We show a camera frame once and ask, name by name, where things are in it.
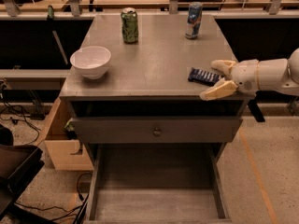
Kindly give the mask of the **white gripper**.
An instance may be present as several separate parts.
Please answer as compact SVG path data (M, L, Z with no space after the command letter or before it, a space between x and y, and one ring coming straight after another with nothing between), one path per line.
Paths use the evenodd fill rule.
M258 90L256 70L258 60L246 60L240 63L231 60L214 60L211 67L222 72L231 80L222 78L213 87L200 93L205 101L224 98L232 95L237 89L246 94L254 94Z

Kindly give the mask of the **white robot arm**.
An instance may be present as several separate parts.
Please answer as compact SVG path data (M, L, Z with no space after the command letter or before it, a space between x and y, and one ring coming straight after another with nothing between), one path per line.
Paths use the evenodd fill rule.
M254 95L257 91L277 91L299 95L299 49L289 59L259 61L214 60L211 67L228 77L220 79L213 87L200 93L202 100L227 97L236 91Z

